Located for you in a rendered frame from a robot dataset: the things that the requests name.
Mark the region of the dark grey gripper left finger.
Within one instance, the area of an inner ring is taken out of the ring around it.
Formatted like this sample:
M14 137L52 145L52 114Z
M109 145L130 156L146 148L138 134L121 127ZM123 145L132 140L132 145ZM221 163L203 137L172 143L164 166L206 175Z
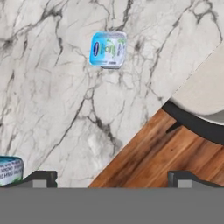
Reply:
M15 187L57 188L58 173L56 171L34 171L25 179L12 184Z

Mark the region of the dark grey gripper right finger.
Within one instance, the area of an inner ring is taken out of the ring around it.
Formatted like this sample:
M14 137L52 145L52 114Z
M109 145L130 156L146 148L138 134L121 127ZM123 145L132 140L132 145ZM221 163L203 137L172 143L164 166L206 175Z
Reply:
M198 178L191 171L168 171L168 186L174 188L208 188L221 185Z

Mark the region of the large teal white yogurt container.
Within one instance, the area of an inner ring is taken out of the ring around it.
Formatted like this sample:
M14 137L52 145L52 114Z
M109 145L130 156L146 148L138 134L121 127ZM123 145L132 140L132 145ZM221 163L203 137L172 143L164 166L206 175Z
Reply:
M0 156L0 186L23 179L24 162L20 157Z

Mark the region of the small blue white yogurt container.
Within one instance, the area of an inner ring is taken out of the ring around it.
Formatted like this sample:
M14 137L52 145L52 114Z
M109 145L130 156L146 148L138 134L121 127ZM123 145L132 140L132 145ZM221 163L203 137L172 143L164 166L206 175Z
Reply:
M93 67L118 69L123 65L127 35L122 31L99 31L91 40L89 63Z

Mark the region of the beige stool with black frame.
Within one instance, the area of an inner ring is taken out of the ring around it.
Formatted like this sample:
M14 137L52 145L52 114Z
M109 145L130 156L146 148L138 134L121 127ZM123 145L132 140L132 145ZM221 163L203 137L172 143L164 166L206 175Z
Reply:
M224 40L162 109L180 126L224 146Z

